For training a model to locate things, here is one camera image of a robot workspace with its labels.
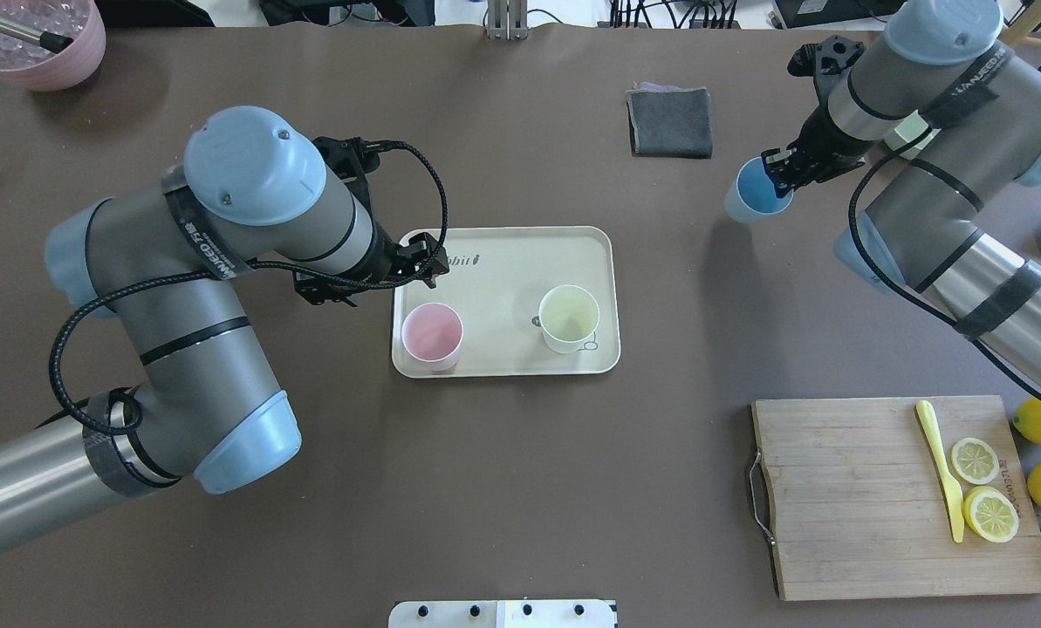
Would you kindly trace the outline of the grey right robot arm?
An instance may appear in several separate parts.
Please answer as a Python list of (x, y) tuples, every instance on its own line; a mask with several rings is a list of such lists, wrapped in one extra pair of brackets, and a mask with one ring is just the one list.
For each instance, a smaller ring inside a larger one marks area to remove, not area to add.
[(910, 114), (935, 126), (866, 211), (848, 210), (845, 256), (1039, 394), (1041, 266), (976, 225), (1007, 184), (1041, 184), (1041, 74), (1000, 32), (994, 1), (907, 1), (870, 48), (828, 37), (799, 49), (789, 72), (812, 76), (818, 105), (761, 167), (785, 196), (862, 167)]

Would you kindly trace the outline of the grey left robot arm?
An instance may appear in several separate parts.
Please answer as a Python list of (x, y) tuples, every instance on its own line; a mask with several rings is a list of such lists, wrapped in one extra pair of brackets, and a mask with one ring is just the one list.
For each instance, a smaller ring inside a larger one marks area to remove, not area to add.
[[(289, 271), (310, 303), (447, 273), (445, 235), (396, 245), (366, 174), (403, 140), (310, 140), (264, 108), (234, 106), (191, 135), (181, 162), (106, 198), (48, 237), (51, 281), (74, 307), (50, 350), (61, 406), (0, 447), (0, 554), (191, 476), (213, 495), (291, 460), (301, 433), (233, 281)], [(90, 315), (115, 317), (147, 381), (77, 402), (62, 362)]]

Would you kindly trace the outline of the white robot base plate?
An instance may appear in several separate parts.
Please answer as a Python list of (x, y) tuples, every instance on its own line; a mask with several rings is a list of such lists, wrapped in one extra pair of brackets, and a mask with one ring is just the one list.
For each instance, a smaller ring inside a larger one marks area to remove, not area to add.
[(596, 597), (404, 601), (388, 627), (617, 627), (616, 603)]

